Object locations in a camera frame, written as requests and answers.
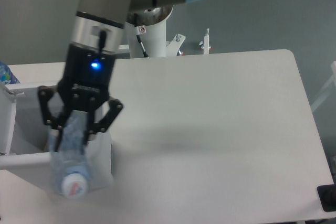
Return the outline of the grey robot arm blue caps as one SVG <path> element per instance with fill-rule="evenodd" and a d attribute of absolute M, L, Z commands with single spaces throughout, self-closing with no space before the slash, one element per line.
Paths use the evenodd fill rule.
<path fill-rule="evenodd" d="M 109 94 L 109 84 L 131 12 L 200 0 L 79 0 L 64 73 L 55 86 L 37 90 L 43 123 L 56 132 L 54 151 L 65 140 L 73 111 L 87 115 L 80 147 L 105 132 L 121 112 L 122 103 Z"/>

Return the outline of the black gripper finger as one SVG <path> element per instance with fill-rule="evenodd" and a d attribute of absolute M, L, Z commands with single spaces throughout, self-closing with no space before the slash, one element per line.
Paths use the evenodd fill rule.
<path fill-rule="evenodd" d="M 72 109 L 69 106 L 64 105 L 57 116 L 52 114 L 48 103 L 55 93 L 57 93 L 57 86 L 39 86 L 37 89 L 43 123 L 46 126 L 50 126 L 52 130 L 56 131 L 54 151 L 57 152 L 61 146 L 64 128 L 72 113 Z"/>
<path fill-rule="evenodd" d="M 105 116 L 98 122 L 95 122 L 95 111 L 100 106 L 96 107 L 98 103 L 95 98 L 89 99 L 88 114 L 87 114 L 87 124 L 85 130 L 85 146 L 88 145 L 90 137 L 96 135 L 98 132 L 104 133 L 108 130 L 113 121 L 117 118 L 121 110 L 123 109 L 123 104 L 120 100 L 113 97 L 109 97 L 108 106 L 109 110 Z"/>

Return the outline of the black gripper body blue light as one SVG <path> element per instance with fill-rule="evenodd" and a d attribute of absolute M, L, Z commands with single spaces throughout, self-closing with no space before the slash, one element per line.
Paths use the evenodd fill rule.
<path fill-rule="evenodd" d="M 60 115 L 70 115 L 74 110 L 95 111 L 105 102 L 110 109 L 117 109 L 117 100 L 109 94 L 115 58 L 112 54 L 69 45 L 64 74 L 57 84 L 64 104 Z"/>

